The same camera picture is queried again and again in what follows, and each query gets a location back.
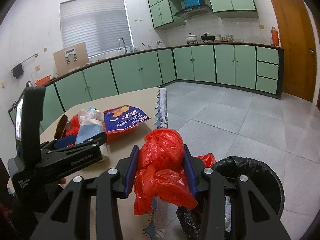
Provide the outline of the white cooking pot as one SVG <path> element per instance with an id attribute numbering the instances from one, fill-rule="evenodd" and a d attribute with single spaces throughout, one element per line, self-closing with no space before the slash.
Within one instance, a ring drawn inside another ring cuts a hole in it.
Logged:
<path id="1" fill-rule="evenodd" d="M 197 36 L 192 33 L 189 33 L 186 36 L 186 42 L 187 42 L 187 44 L 197 44 L 198 43 Z"/>

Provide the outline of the blue snack bag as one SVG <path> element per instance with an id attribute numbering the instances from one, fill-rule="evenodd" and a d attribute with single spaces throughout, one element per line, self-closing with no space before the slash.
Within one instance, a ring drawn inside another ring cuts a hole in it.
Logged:
<path id="1" fill-rule="evenodd" d="M 123 105 L 104 111 L 105 132 L 116 134 L 126 132 L 150 120 L 138 107 Z"/>

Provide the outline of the green lower kitchen cabinets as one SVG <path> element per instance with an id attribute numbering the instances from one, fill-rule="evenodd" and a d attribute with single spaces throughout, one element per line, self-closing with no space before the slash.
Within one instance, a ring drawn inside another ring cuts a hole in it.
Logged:
<path id="1" fill-rule="evenodd" d="M 283 48 L 264 44 L 201 43 L 120 55 L 49 81 L 41 129 L 80 103 L 176 81 L 280 98 L 283 74 Z"/>

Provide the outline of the orange thermos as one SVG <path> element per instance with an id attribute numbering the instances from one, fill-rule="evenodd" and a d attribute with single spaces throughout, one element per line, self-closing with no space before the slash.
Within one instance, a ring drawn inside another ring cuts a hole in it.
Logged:
<path id="1" fill-rule="evenodd" d="M 278 46 L 278 47 L 280 46 L 280 37 L 275 26 L 273 26 L 271 29 L 271 44 L 273 46 Z"/>

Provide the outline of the dark hanging towel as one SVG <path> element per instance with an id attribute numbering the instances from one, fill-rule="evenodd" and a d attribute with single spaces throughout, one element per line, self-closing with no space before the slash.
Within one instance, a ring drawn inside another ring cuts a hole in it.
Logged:
<path id="1" fill-rule="evenodd" d="M 15 79 L 19 79 L 24 73 L 22 64 L 19 63 L 14 68 L 12 68 L 11 73 Z"/>

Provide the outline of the red plastic bag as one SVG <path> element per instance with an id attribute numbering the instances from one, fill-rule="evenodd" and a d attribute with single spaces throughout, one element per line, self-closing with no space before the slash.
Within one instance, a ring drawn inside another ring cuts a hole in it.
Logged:
<path id="1" fill-rule="evenodd" d="M 187 185 L 180 134 L 173 129 L 159 128 L 148 133 L 144 140 L 134 182 L 134 214 L 150 214 L 154 197 L 188 210 L 194 209 L 198 202 Z"/>

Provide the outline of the cardboard box with scale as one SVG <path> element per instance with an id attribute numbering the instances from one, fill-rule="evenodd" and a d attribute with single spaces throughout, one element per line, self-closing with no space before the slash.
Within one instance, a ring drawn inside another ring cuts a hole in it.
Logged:
<path id="1" fill-rule="evenodd" d="M 66 75 L 89 63 L 85 42 L 57 51 L 53 57 L 58 76 Z"/>

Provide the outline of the black range hood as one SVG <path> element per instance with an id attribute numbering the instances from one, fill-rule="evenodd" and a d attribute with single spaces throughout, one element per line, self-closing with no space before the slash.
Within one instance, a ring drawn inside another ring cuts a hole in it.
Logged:
<path id="1" fill-rule="evenodd" d="M 207 5 L 196 5 L 196 6 L 184 8 L 184 9 L 178 11 L 175 14 L 175 16 L 181 17 L 184 19 L 189 19 L 192 17 L 199 16 L 201 14 L 208 13 L 208 12 L 213 12 L 211 7 L 209 7 Z"/>

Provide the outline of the wall towel bar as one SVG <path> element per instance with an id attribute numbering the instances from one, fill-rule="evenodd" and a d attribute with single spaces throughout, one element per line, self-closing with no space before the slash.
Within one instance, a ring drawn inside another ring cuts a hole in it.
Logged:
<path id="1" fill-rule="evenodd" d="M 31 58 L 33 58 L 33 57 L 38 57 L 38 55 L 39 55 L 38 53 L 35 53 L 35 54 L 31 55 L 31 56 L 28 57 L 27 59 L 21 61 L 21 64 L 22 64 L 22 63 L 25 63 L 26 61 L 28 61 L 29 59 L 31 59 Z"/>

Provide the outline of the black wok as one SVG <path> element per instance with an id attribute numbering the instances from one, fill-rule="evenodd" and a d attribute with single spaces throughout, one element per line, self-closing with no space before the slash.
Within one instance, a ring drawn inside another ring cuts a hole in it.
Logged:
<path id="1" fill-rule="evenodd" d="M 204 43 L 210 43 L 210 42 L 214 42 L 215 41 L 215 35 L 212 35 L 210 33 L 204 33 L 201 36 L 201 39 Z"/>

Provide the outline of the orange foam fruit net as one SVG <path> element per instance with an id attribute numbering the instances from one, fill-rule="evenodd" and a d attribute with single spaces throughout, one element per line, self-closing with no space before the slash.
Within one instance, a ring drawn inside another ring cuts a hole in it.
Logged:
<path id="1" fill-rule="evenodd" d="M 130 129 L 126 129 L 123 131 L 119 131 L 119 132 L 114 132 L 114 133 L 106 133 L 107 134 L 107 143 L 111 143 L 113 141 L 116 141 L 126 135 L 128 135 L 129 133 L 135 131 L 135 127 L 132 127 Z"/>

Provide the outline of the light blue milk carton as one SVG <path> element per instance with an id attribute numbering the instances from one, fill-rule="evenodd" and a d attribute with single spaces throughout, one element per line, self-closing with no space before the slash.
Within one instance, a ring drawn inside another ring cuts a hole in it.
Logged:
<path id="1" fill-rule="evenodd" d="M 82 121 L 75 144 L 83 143 L 91 137 L 104 131 L 103 123 L 95 119 L 85 119 Z"/>

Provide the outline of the orange plastic basin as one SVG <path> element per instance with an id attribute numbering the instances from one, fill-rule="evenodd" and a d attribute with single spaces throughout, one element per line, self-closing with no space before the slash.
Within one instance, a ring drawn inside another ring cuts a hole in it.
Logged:
<path id="1" fill-rule="evenodd" d="M 50 81 L 51 81 L 51 76 L 48 75 L 48 76 L 45 76 L 41 79 L 36 80 L 35 85 L 37 87 L 42 87 L 42 86 L 45 86 L 46 84 L 50 83 Z"/>

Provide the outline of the window with white blinds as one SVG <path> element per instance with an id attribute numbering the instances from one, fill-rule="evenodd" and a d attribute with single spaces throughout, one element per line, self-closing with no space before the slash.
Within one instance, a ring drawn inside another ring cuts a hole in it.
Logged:
<path id="1" fill-rule="evenodd" d="M 89 57 L 117 50 L 122 37 L 133 46 L 125 0 L 72 0 L 60 3 L 65 48 L 85 42 Z"/>

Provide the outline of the white plastic bag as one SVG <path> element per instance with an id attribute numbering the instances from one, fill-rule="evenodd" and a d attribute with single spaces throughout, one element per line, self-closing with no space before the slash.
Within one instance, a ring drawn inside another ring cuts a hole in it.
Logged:
<path id="1" fill-rule="evenodd" d="M 90 119 L 103 122 L 104 115 L 101 111 L 90 107 L 87 111 L 84 109 L 81 109 L 80 111 L 78 111 L 78 119 L 79 119 L 79 125 L 81 125 L 85 120 L 90 120 Z"/>

